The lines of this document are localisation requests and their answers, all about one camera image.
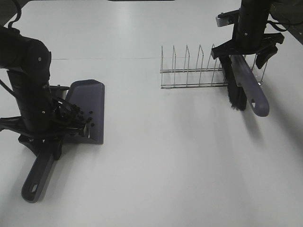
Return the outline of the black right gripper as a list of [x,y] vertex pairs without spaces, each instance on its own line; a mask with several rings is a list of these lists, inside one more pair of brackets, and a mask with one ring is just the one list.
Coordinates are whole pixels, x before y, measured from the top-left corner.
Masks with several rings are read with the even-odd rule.
[[276,43],[282,44],[284,41],[281,33],[264,33],[267,18],[267,14],[239,14],[238,23],[233,24],[232,39],[212,48],[212,58],[258,53],[256,66],[261,69],[277,53]]

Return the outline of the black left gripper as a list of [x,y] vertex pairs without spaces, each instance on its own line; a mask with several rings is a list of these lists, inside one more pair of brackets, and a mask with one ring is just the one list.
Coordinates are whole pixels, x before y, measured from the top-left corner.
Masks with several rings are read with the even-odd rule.
[[85,137],[88,134],[86,123],[73,120],[70,103],[66,99],[53,97],[50,88],[9,89],[15,98],[20,116],[0,120],[1,130],[20,134],[19,140],[34,154],[39,154],[47,141],[61,143],[67,136]]

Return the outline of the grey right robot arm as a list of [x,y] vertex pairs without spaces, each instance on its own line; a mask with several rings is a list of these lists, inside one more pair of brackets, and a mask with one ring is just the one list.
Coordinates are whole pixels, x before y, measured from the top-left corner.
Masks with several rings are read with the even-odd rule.
[[291,27],[303,23],[290,22],[289,19],[283,22],[268,20],[272,4],[283,2],[283,0],[243,0],[239,9],[217,15],[217,26],[233,25],[233,32],[231,40],[212,48],[212,58],[219,58],[222,68],[227,70],[231,68],[232,55],[256,54],[255,64],[261,69],[277,53],[276,44],[282,44],[284,41],[282,33],[287,29],[278,26]]

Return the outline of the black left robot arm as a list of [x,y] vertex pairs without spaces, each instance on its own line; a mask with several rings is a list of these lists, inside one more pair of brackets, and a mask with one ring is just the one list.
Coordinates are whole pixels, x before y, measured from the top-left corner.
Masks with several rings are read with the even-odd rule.
[[0,129],[19,133],[35,154],[47,142],[57,144],[51,154],[58,160],[65,135],[83,136],[86,124],[77,117],[80,108],[57,95],[58,87],[49,85],[51,58],[42,41],[1,26],[0,67],[6,69],[11,87],[0,84],[15,97],[20,116],[1,118]]

